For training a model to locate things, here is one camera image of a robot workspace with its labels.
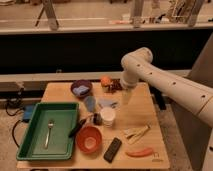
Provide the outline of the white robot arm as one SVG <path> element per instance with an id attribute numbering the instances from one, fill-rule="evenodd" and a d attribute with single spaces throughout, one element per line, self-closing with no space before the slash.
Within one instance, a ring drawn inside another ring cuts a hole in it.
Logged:
<path id="1" fill-rule="evenodd" d="M 143 80 L 213 128 L 213 88 L 196 83 L 151 64 L 153 54 L 143 47 L 122 57 L 121 86 L 134 89 Z"/>

